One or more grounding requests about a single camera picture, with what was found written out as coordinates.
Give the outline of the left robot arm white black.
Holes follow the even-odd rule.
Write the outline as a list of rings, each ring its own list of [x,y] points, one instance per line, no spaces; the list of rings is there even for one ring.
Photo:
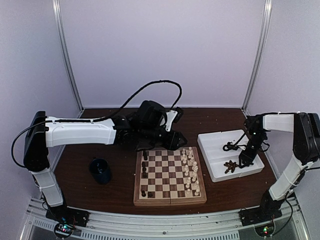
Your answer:
[[[66,145],[132,145],[135,151],[155,147],[175,151],[187,144],[184,135],[172,128],[184,111],[165,109],[152,100],[142,102],[128,115],[116,112],[100,118],[57,118],[38,111],[31,125],[18,135],[25,135],[23,163],[44,195],[49,211],[61,222],[72,218],[49,162],[49,148]]]

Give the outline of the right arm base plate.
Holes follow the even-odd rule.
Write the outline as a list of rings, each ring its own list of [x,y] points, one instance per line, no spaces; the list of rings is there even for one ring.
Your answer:
[[[271,212],[259,211],[258,207],[250,209],[241,209],[239,211],[239,218],[243,226],[255,225],[262,222],[271,221],[272,219],[280,218],[282,216],[281,210]]]

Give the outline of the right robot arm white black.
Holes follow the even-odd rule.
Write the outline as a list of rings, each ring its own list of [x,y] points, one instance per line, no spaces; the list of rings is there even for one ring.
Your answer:
[[[275,178],[279,178],[290,162],[293,148],[293,134],[273,131],[268,134],[270,149],[265,153],[259,152],[265,169],[243,181],[244,189],[236,197],[238,208],[254,207],[259,205],[263,192]],[[320,171],[310,170],[306,173],[298,187],[295,188],[295,197],[305,218],[317,217],[320,214]]]

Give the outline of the white plastic compartment tray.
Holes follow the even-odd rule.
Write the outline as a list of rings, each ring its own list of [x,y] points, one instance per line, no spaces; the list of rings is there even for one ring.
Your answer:
[[[206,163],[211,181],[214,183],[226,181],[234,178],[241,178],[252,174],[260,173],[265,167],[261,158],[257,155],[253,160],[252,165],[243,168],[236,167],[234,172],[226,172],[228,169],[225,166],[226,162],[232,161],[239,163],[239,155],[248,143],[249,139],[244,136],[240,142],[240,148],[237,150],[224,151],[223,146],[228,142],[236,143],[244,131],[242,129],[219,131],[211,133],[202,133],[197,137],[197,142],[204,161]]]

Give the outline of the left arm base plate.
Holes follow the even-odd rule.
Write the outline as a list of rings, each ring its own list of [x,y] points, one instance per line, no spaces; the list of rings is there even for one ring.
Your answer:
[[[45,217],[62,224],[76,227],[86,227],[90,213],[85,210],[69,208],[65,206],[49,207]]]

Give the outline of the wooden chess board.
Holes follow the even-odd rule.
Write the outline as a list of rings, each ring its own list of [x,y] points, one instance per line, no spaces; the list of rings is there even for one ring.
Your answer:
[[[201,163],[196,148],[196,160],[199,161],[200,197],[185,197],[181,150],[152,149],[147,150],[148,160],[144,160],[143,152],[138,152],[136,157],[133,204],[145,206],[186,206],[204,204],[207,194]],[[142,162],[146,163],[148,178],[142,178]],[[153,197],[148,198],[148,192],[153,192]]]

